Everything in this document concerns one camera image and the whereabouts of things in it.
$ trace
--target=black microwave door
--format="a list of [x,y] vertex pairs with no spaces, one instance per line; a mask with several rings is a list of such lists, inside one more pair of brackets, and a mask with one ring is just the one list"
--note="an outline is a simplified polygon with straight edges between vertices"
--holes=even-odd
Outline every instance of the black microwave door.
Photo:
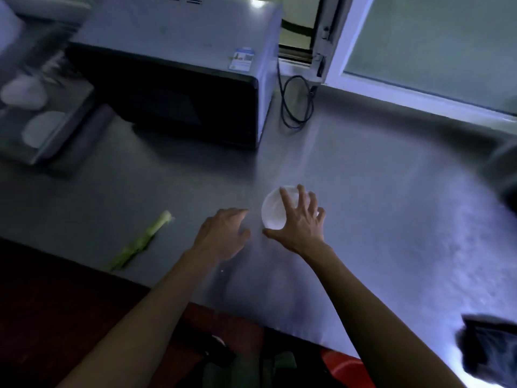
[[254,77],[83,45],[71,45],[67,56],[126,121],[178,136],[257,146]]

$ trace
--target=white and blue label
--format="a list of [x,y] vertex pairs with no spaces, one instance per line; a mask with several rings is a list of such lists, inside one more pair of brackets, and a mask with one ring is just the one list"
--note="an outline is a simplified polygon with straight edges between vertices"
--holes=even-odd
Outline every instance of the white and blue label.
[[237,49],[233,55],[232,62],[230,63],[228,69],[231,71],[249,72],[254,56],[255,53],[251,50],[250,47]]

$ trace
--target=microwave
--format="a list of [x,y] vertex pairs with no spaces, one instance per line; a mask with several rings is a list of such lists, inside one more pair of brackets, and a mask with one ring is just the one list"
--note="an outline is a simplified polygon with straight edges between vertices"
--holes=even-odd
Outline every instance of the microwave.
[[66,55],[139,128],[256,148],[281,22],[261,0],[103,0]]

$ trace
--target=green vegetable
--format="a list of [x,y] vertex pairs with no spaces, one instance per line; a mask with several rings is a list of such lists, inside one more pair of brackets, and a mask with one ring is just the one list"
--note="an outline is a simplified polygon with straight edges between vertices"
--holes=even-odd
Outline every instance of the green vegetable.
[[115,269],[124,268],[124,266],[138,253],[144,250],[158,230],[166,223],[174,220],[169,211],[164,211],[158,220],[149,228],[146,229],[145,233],[140,236],[137,240],[122,249],[122,252],[113,259],[108,271]]

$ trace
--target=metal countertop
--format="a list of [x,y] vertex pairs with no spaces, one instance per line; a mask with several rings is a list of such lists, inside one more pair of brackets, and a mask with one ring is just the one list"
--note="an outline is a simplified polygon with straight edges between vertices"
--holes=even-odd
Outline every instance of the metal countertop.
[[136,133],[115,118],[70,178],[0,162],[0,236],[104,269],[168,209],[176,221],[117,273],[152,286],[207,216],[247,207],[249,245],[193,301],[356,355],[311,269],[261,234],[268,192],[304,183],[327,210],[325,239],[342,261],[479,386],[461,369],[461,314],[517,321],[517,219],[476,174],[492,143],[340,95],[321,87],[313,119],[293,133],[279,122],[277,93],[257,152]]

